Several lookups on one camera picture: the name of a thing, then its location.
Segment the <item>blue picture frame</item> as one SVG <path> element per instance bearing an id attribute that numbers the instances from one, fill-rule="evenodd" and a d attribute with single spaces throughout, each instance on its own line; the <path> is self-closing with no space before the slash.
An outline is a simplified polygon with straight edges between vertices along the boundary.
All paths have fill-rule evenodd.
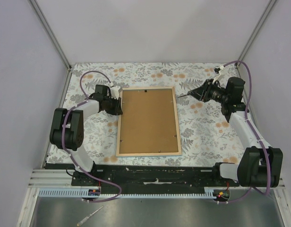
<path id="1" fill-rule="evenodd" d="M 116 156 L 182 155 L 175 87 L 129 87 L 120 97 Z"/>

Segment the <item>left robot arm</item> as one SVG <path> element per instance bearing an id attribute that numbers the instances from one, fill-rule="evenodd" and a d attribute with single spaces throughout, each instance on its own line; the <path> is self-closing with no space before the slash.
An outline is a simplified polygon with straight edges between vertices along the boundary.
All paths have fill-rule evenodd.
<path id="1" fill-rule="evenodd" d="M 83 146 L 84 120 L 99 112 L 118 116 L 122 115 L 121 88 L 119 86 L 96 85 L 95 91 L 76 106 L 54 111 L 49 140 L 59 149 L 64 150 L 71 158 L 82 180 L 87 185 L 98 182 L 98 173 L 93 171 L 94 161 Z"/>

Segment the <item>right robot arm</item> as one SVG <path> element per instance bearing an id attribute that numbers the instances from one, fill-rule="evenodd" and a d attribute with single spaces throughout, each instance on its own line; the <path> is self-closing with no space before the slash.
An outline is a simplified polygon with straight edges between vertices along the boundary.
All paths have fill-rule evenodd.
<path id="1" fill-rule="evenodd" d="M 242 102 L 244 84 L 244 80 L 231 77 L 226 87 L 221 87 L 219 81 L 207 79 L 187 93 L 204 103 L 211 100 L 220 103 L 222 115 L 236 131 L 245 150 L 238 164 L 216 163 L 216 171 L 210 175 L 211 182 L 222 186 L 231 179 L 244 187 L 275 188 L 280 181 L 283 153 L 279 148 L 273 148 L 253 124 L 248 108 Z"/>

